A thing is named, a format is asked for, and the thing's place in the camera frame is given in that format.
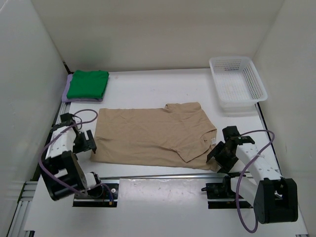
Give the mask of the beige t shirt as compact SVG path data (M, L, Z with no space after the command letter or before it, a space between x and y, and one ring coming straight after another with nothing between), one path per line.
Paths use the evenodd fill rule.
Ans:
M92 162L182 167L216 171L207 155L217 129L200 103L157 109L100 109Z

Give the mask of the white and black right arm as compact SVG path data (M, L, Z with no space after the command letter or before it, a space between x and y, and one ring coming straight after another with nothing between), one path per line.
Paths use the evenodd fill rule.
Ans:
M207 183L208 207L253 208L256 224L298 220L297 184L275 171L255 145L249 133L240 134L236 126L222 130L219 142L207 160L215 159L224 177L220 183Z

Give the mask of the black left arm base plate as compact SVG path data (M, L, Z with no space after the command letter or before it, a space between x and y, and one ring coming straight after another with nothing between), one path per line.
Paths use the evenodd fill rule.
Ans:
M101 179L101 183L107 185L107 188L100 186L88 191L88 197L75 195L73 207L99 207L116 208L119 197L119 179Z

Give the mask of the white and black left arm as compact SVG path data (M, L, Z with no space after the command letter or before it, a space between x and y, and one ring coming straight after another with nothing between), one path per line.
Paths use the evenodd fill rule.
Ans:
M99 198L104 186L95 172L84 173L77 154L92 151L97 146L91 130L80 131L82 120L76 114L65 113L61 122L52 128L51 144L46 158L41 161L41 175L52 200L57 201L72 194L80 198Z

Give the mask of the green t shirt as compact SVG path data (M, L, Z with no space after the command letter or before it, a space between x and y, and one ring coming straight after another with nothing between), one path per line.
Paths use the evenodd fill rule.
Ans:
M73 73L66 94L68 99L102 99L107 87L107 71L80 71Z

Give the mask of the purple t shirt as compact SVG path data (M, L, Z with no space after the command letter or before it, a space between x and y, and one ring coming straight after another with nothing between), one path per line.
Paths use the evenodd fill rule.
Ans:
M101 99L95 99L95 98L72 98L72 99L69 99L67 97L67 93L69 91L72 78L73 78L72 74L69 74L67 76L66 86L65 86L65 89L63 91L62 99L61 99L62 102L71 103L71 102L101 102L101 101L103 101L103 97Z

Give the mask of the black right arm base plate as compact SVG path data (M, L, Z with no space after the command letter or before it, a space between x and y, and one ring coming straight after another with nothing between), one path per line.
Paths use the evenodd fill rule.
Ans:
M236 209L236 193L231 189L231 178L239 173L225 174L223 177L205 177L205 187L201 192L207 195L208 209Z

